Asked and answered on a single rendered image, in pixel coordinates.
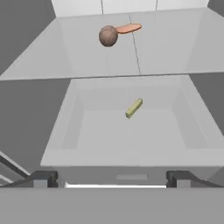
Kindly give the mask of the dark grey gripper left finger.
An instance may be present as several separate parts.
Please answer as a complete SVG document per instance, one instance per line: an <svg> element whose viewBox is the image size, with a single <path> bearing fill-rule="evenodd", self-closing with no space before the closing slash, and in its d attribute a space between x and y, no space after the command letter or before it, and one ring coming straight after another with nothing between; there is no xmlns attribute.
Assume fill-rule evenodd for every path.
<svg viewBox="0 0 224 224"><path fill-rule="evenodd" d="M56 171L35 171L25 179L18 180L5 187L24 187L24 188L57 188L59 175Z"/></svg>

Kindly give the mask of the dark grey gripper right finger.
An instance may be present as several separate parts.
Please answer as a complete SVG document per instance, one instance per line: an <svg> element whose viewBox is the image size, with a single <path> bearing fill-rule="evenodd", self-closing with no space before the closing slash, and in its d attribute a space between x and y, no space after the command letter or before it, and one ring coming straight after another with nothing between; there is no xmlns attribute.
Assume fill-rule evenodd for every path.
<svg viewBox="0 0 224 224"><path fill-rule="evenodd" d="M167 171L166 179L167 179L167 183L166 183L167 188L188 188L188 187L223 188L223 185L217 185L210 181L197 178L194 174L192 174L189 171Z"/></svg>

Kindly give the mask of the white fridge drawer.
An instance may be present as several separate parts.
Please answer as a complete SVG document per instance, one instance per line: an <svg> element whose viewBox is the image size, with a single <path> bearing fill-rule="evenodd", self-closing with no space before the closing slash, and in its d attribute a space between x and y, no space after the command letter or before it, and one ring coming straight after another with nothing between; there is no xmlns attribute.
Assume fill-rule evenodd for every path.
<svg viewBox="0 0 224 224"><path fill-rule="evenodd" d="M207 179L224 167L224 136L187 75L71 80L41 164L70 184L162 185L168 170Z"/></svg>

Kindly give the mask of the yellow butter stick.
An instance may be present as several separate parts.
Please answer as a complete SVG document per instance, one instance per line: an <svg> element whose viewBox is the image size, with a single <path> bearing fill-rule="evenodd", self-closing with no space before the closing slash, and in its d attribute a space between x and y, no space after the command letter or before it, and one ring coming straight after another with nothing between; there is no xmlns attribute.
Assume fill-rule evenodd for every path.
<svg viewBox="0 0 224 224"><path fill-rule="evenodd" d="M142 98L138 98L137 100L135 100L125 112L126 117L131 118L135 114L135 112L142 106L142 104Z"/></svg>

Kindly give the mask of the white fridge shelf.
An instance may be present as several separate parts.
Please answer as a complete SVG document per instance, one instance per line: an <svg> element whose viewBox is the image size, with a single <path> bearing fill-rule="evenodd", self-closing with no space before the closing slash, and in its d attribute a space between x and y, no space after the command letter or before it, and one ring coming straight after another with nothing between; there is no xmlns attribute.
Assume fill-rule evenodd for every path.
<svg viewBox="0 0 224 224"><path fill-rule="evenodd" d="M99 32L141 24L106 47ZM224 17L204 9L54 19L0 81L224 72Z"/></svg>

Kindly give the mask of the brown egg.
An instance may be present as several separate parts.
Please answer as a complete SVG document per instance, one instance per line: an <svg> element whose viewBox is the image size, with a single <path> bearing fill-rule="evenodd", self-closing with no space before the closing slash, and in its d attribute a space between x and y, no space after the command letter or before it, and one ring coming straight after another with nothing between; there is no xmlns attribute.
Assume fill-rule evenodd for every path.
<svg viewBox="0 0 224 224"><path fill-rule="evenodd" d="M99 32L99 40L103 46L111 47L118 39L118 32L112 25L106 25Z"/></svg>

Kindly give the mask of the orange sausage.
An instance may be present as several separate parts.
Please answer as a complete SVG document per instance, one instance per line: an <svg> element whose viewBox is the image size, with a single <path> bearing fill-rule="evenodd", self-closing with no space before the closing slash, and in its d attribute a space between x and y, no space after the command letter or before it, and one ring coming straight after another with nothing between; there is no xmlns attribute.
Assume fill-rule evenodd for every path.
<svg viewBox="0 0 224 224"><path fill-rule="evenodd" d="M137 31L141 28L142 28L141 24L126 24L123 26L116 27L116 30L119 34L126 34L126 33Z"/></svg>

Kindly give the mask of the grey fridge door rail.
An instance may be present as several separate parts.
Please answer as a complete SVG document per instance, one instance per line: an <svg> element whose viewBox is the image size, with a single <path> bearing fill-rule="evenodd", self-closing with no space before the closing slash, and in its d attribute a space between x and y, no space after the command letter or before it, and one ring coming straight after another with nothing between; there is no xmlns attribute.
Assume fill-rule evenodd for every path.
<svg viewBox="0 0 224 224"><path fill-rule="evenodd" d="M30 175L25 168L0 151L0 185L12 184Z"/></svg>

